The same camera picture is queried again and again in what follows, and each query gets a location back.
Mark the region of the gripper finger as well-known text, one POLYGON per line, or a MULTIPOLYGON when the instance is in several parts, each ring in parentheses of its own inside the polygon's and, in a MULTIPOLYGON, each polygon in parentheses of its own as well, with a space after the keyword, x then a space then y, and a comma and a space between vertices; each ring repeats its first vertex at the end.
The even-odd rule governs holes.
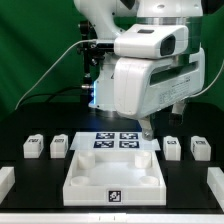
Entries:
POLYGON ((150 119, 145 117, 145 118, 139 119, 138 122, 142 129, 142 137, 145 140, 152 140, 154 137, 154 132, 153 132, 150 119))
POLYGON ((169 123, 172 126, 179 126, 182 124, 185 106, 186 106, 186 104, 184 101, 176 102, 173 105, 172 111, 169 116, 169 123))

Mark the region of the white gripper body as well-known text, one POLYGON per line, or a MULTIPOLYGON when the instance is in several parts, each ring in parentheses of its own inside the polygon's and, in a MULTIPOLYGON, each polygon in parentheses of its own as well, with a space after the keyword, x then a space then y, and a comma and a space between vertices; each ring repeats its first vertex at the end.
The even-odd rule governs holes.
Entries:
POLYGON ((170 71, 173 58, 147 60, 120 58, 114 70, 114 106, 119 115, 141 119, 202 90, 205 54, 200 49, 189 58, 189 67, 165 81, 151 84, 153 75, 170 71))

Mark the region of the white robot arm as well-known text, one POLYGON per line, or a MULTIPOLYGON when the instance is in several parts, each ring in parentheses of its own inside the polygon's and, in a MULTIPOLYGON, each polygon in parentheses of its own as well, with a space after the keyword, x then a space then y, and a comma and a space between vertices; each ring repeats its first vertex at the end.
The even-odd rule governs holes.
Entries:
POLYGON ((96 32, 85 51, 100 65, 90 106, 138 121, 147 140, 151 114, 171 106, 180 123, 204 85, 201 0, 73 1, 96 32))

